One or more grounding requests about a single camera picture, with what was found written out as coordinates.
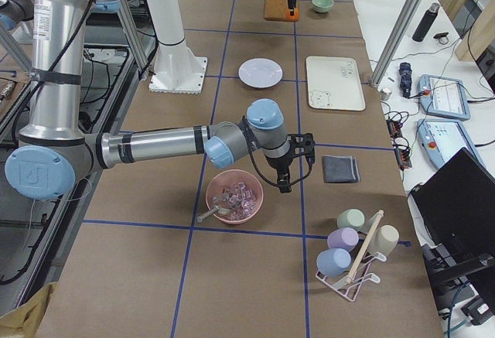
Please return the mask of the orange fruit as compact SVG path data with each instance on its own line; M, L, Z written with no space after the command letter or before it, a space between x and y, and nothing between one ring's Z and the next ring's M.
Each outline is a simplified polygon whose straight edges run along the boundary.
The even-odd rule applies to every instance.
M299 20L299 9L288 9L285 13L286 22L297 22Z

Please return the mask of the white plate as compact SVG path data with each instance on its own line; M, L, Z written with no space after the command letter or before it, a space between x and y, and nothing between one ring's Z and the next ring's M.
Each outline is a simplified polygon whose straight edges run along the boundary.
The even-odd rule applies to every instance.
M249 87L263 89L275 86L282 79L283 70L274 60L254 58L240 65L238 76Z

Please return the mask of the wood grain tray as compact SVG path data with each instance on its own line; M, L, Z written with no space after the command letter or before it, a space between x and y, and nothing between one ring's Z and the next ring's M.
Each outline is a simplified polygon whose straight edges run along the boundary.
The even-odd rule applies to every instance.
M263 17L267 21L286 22L287 0L265 0Z

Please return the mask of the cream bear tray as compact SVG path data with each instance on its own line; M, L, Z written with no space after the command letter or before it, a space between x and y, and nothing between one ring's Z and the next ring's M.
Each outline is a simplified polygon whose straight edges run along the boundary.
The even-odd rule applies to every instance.
M306 83L309 106L316 110L364 111L366 103L356 60L308 56Z

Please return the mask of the green bowl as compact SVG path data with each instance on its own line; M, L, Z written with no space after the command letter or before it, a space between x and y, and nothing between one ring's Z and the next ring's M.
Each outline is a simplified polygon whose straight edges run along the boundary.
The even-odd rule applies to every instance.
M312 0L312 8L316 13L324 14L329 12L334 6L333 0Z

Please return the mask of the clear ice cubes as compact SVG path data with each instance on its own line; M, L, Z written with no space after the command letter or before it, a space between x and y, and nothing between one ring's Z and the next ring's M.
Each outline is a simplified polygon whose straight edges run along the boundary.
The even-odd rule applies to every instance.
M221 194L213 196L212 203L219 207L230 209L228 215L220 218L229 221L239 221L250 217L257 205L257 197L253 190L244 182L230 187L223 187Z

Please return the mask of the pink bowl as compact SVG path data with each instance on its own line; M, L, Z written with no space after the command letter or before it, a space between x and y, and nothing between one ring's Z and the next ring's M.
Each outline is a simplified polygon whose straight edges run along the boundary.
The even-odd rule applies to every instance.
M225 224L242 224L261 209L264 190L258 179L240 169L217 174L208 184L209 213Z

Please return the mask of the folded grey cloth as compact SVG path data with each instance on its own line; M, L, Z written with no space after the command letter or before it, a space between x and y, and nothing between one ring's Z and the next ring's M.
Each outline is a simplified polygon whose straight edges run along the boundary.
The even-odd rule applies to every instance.
M351 155L322 157L324 183L358 183L360 173L357 159Z

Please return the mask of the metal scoop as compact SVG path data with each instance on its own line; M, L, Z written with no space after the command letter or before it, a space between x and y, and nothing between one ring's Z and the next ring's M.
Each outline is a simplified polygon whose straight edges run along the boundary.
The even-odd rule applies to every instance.
M219 206L214 206L212 209L208 210L207 212L200 214L197 217L196 221L198 223L202 223L205 219L207 219L208 217L210 217L214 214L224 216L224 215L228 215L229 213L230 213L230 209L227 209L224 207L219 207Z

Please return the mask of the green cup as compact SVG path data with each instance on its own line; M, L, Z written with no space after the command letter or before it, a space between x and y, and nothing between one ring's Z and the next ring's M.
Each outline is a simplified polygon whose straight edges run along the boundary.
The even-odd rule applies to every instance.
M349 227L360 231L365 222L364 213L358 209L344 210L336 219L338 228Z

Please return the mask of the purple cup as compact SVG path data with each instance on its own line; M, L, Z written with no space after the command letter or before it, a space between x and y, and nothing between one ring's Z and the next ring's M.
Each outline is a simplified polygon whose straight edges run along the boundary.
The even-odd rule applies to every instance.
M359 235L351 227L341 227L331 232L327 237L329 249L341 248L351 252L358 244Z

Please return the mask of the blue cup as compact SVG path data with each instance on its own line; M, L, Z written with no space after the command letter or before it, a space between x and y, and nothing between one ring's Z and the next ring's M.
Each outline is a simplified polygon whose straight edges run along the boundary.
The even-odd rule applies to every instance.
M326 277L333 277L345 272L351 264L350 253L342 248L321 251L316 258L318 271Z

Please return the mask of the wooden rod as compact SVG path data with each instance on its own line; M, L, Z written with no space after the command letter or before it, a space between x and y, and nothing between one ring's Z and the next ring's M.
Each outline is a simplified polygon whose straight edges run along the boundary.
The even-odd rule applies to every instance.
M353 291L357 294L365 282L379 283L380 278L373 272L370 272L370 266L374 261L386 261L386 256L377 252L370 254L367 249L375 231L378 229L381 220L384 217L384 211L378 210L373 216L365 220L363 227L359 231L364 236L359 251L354 258L353 264L345 272L345 275L333 284L333 287L347 299L351 299L349 294Z

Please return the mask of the beige cup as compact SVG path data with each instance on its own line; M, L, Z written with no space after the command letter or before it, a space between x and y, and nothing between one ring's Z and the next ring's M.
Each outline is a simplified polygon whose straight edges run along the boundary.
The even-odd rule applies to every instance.
M370 254L377 252L388 257L390 253L396 248L399 240L398 230L391 225L380 226L374 233L367 251Z

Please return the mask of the white cup rack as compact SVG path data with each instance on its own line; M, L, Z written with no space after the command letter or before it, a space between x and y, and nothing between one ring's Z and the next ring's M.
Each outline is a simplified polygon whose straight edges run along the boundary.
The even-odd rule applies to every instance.
M370 253L368 248L383 217L383 210L373 215L370 229L354 258L350 254L344 257L344 251L328 250L321 252L316 259L316 279L349 302L357 299L366 282L381 282L381 278L370 271L370 267L375 261L386 262L387 256L380 251Z

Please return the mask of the black power strip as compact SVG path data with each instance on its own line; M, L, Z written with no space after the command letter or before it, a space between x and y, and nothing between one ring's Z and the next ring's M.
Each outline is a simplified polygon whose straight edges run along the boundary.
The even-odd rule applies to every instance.
M402 171L410 169L412 167L411 146L409 141L402 134L402 123L393 119L387 119L386 125L398 168Z

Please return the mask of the folded dark umbrella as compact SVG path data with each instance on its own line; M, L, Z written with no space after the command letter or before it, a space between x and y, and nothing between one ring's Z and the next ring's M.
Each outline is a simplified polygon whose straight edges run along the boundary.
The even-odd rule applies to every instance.
M404 98L410 98L412 88L412 69L411 64L402 62L399 64L399 89Z

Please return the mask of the black water bottle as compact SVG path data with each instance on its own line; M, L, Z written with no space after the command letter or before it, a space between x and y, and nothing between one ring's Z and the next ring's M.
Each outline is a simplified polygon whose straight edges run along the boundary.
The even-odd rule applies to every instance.
M419 22L411 37L415 42L422 42L424 40L438 16L439 9L439 3L432 3L430 7L425 11L421 21Z

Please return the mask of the lower teach pendant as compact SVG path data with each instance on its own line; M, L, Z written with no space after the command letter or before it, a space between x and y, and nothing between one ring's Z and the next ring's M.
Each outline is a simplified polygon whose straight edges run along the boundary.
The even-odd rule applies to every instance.
M461 121L426 118L417 123L417 132L422 148L437 169L442 168L462 148L484 165Z

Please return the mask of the teach pendant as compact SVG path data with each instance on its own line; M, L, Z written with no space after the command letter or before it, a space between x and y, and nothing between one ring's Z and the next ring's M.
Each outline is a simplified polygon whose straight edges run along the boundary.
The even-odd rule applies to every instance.
M484 165L461 121L426 118L417 123L417 132L422 148L437 169L442 168L462 148Z
M467 121L471 114L461 80L423 74L418 81L419 104L426 114Z

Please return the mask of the black laptop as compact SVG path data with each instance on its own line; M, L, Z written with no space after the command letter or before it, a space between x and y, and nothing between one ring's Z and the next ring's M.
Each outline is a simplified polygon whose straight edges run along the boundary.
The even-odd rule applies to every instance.
M467 149L412 197L435 243L451 252L494 255L494 178Z

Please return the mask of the upper teach pendant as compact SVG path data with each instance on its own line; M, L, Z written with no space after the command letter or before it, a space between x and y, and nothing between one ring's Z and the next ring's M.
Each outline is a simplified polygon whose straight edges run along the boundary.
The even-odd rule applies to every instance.
M419 104L426 114L467 121L471 114L461 80L423 74L418 81Z

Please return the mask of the aluminium frame post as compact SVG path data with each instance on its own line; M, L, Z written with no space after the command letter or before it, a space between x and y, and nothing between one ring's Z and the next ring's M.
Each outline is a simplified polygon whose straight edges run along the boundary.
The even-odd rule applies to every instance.
M408 28L411 19L414 17L421 1L422 0L405 0L384 49L377 61L374 72L370 77L370 85L373 88L377 88L382 81L386 70L393 60L394 54L398 50L406 29Z

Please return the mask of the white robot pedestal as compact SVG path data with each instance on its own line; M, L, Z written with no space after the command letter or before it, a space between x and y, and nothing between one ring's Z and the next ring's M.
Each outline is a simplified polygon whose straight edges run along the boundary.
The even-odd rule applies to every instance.
M149 90L200 94L207 58L195 56L186 43L178 0L146 0L158 40Z

